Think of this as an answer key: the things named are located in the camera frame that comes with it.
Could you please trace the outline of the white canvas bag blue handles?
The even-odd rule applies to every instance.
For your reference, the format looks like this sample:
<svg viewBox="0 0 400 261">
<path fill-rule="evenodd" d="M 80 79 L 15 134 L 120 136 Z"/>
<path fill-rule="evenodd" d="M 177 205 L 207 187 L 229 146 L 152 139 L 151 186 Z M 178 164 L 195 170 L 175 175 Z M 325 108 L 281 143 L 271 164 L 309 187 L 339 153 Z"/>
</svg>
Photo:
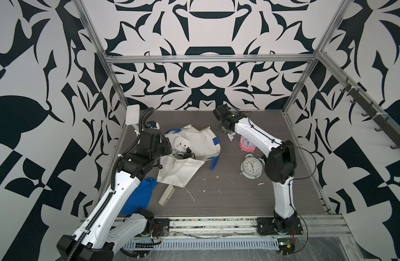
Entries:
<svg viewBox="0 0 400 261">
<path fill-rule="evenodd" d="M 185 188 L 197 171 L 206 163 L 213 170 L 218 163 L 221 153 L 219 138 L 210 127 L 198 130 L 192 125 L 174 128 L 166 132 L 171 147 L 173 140 L 184 137 L 190 142 L 186 153 L 173 151 L 160 159 L 162 168 L 157 174 L 156 181 L 174 187 Z"/>
</svg>

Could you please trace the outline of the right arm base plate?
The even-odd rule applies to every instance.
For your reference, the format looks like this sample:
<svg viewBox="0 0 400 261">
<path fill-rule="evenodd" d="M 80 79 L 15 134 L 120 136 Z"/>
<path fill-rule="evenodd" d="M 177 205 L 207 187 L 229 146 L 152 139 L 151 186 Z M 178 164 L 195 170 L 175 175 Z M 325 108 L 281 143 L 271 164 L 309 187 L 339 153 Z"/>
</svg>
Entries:
<svg viewBox="0 0 400 261">
<path fill-rule="evenodd" d="M 298 216 L 292 215 L 284 219 L 280 216 L 275 217 L 258 217 L 257 232 L 261 236 L 268 235 L 287 235 L 295 232 L 301 235 L 303 227 Z"/>
</svg>

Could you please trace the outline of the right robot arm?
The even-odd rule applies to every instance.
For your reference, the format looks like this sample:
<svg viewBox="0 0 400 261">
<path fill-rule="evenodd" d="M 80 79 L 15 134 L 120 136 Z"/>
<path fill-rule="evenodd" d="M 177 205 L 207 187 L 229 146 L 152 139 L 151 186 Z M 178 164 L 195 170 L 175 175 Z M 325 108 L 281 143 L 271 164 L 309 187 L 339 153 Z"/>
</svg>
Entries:
<svg viewBox="0 0 400 261">
<path fill-rule="evenodd" d="M 292 195 L 293 177 L 297 167 L 293 143 L 275 138 L 258 127 L 246 114 L 231 112 L 225 104 L 214 109 L 213 114 L 221 123 L 219 128 L 222 132 L 245 137 L 264 154 L 264 172 L 271 180 L 275 194 L 276 231 L 290 227 L 298 218 Z"/>
</svg>

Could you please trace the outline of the white alarm clock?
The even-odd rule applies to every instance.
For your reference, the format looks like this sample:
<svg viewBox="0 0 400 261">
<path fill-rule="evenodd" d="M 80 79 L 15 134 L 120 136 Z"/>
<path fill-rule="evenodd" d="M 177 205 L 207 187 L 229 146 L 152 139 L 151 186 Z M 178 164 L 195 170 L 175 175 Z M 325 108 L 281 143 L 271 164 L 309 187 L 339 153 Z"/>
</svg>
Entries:
<svg viewBox="0 0 400 261">
<path fill-rule="evenodd" d="M 264 172 L 265 162 L 253 154 L 247 154 L 240 165 L 241 175 L 247 179 L 258 179 Z"/>
</svg>

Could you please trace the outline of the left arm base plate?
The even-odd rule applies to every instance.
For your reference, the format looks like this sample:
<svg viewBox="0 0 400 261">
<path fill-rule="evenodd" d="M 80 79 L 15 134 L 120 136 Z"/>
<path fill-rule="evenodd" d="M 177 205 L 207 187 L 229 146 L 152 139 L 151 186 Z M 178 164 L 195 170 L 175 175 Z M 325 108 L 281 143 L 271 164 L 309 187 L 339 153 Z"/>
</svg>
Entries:
<svg viewBox="0 0 400 261">
<path fill-rule="evenodd" d="M 170 228 L 170 219 L 150 219 L 147 221 L 145 229 L 138 236 L 147 237 L 152 235 L 153 237 L 161 237 L 168 234 Z"/>
</svg>

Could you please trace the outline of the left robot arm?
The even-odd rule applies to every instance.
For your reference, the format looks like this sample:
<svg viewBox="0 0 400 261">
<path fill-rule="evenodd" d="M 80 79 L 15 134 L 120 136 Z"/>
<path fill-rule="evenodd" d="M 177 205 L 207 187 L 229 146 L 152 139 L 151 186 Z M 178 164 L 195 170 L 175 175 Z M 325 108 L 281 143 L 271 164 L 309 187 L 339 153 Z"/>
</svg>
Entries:
<svg viewBox="0 0 400 261">
<path fill-rule="evenodd" d="M 130 195 L 160 158 L 171 154 L 169 139 L 155 128 L 140 131 L 129 152 L 119 154 L 112 168 L 111 184 L 89 217 L 70 236 L 63 235 L 57 250 L 65 261 L 111 261 L 132 238 L 149 233 L 154 215 L 139 208 L 129 219 L 114 222 Z"/>
</svg>

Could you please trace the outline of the pink alarm clock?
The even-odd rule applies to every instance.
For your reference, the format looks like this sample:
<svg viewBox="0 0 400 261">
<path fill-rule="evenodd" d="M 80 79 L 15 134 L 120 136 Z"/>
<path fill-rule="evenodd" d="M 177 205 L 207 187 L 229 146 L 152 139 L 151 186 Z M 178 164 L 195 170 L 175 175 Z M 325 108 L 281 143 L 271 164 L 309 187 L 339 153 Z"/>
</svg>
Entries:
<svg viewBox="0 0 400 261">
<path fill-rule="evenodd" d="M 253 153 L 256 149 L 256 146 L 244 136 L 241 136 L 239 146 L 241 151 L 248 153 Z"/>
</svg>

